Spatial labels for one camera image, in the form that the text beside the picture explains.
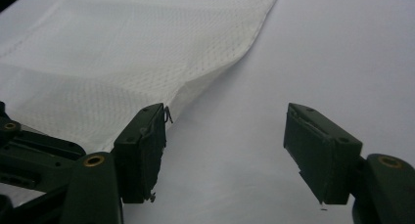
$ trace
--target white fabric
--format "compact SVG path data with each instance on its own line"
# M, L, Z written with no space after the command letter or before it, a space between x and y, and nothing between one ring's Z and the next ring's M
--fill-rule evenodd
M11 117L87 153L140 109L172 116L249 50L275 0L58 0L0 44Z

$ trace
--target white backdrop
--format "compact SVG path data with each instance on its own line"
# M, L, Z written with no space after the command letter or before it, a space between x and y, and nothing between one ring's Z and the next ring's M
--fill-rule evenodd
M126 205L125 223L352 223L353 199L320 210L283 149L287 105L331 118L364 157L415 164L413 1L278 0L248 54L167 131L157 199Z

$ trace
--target white table surface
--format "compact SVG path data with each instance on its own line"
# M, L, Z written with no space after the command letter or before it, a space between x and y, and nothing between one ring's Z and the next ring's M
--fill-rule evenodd
M0 15L0 42L54 2L38 1ZM320 210L283 148L287 105L331 118L364 157L415 164L414 1L278 0L248 54L168 130L157 199L125 205L125 223L352 223L353 198Z

